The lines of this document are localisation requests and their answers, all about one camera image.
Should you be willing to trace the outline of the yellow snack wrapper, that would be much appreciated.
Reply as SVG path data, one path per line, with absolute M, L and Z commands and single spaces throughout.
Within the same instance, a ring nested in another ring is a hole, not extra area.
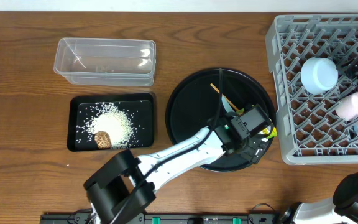
M 236 112 L 236 115 L 238 115 L 251 137 L 261 134 L 263 137 L 270 139 L 277 135 L 273 121 L 259 105 L 255 105 L 247 111 L 242 108 Z

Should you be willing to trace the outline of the pink cup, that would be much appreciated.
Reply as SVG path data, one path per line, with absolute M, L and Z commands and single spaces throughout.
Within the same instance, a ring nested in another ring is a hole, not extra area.
M 343 98 L 335 112 L 345 121 L 356 119 L 358 117 L 358 92 Z

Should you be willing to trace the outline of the white plastic spoon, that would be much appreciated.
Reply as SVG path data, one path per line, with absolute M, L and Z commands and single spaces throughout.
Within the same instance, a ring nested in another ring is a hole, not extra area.
M 221 101 L 222 101 L 222 105 L 223 105 L 223 107 L 224 107 L 224 110 L 225 110 L 227 113 L 234 112 L 233 107 L 229 104 L 229 102 L 227 101 L 227 99 L 225 99 L 225 97 L 222 97 L 222 98 L 221 98 Z

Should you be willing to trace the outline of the light blue bowl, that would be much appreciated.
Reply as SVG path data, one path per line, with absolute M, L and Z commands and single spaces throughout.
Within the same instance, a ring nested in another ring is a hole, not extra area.
M 310 58 L 301 68 L 301 83 L 313 95 L 322 94 L 335 87 L 339 72 L 328 58 Z

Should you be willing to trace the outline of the rice grains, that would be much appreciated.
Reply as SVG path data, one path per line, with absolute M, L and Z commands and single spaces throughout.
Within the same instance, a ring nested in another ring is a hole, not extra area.
M 140 126 L 134 124 L 134 112 L 121 109 L 122 103 L 83 103 L 78 108 L 75 144 L 88 150 L 99 149 L 94 136 L 98 131 L 108 133 L 110 149 L 125 149 L 140 145 Z

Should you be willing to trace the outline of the brown food scrap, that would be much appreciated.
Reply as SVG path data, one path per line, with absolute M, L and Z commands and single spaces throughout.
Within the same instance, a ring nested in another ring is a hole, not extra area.
M 105 131 L 98 131 L 95 136 L 94 140 L 99 149 L 110 149 L 111 148 L 111 140 L 109 135 Z

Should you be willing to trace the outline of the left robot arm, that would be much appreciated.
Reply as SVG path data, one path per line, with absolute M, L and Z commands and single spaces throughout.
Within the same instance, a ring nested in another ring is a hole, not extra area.
M 129 150 L 121 151 L 84 183 L 93 209 L 91 220 L 127 223 L 143 212 L 169 181 L 222 156 L 252 149 L 248 161 L 257 163 L 272 131 L 269 119 L 223 117 L 165 150 L 138 157 Z

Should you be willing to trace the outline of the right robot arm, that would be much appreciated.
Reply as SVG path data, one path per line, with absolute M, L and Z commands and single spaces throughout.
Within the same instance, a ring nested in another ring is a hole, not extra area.
M 348 68 L 358 78 L 358 60 Z M 298 202 L 280 217 L 279 223 L 358 223 L 358 173 L 348 175 L 332 198 L 316 203 Z

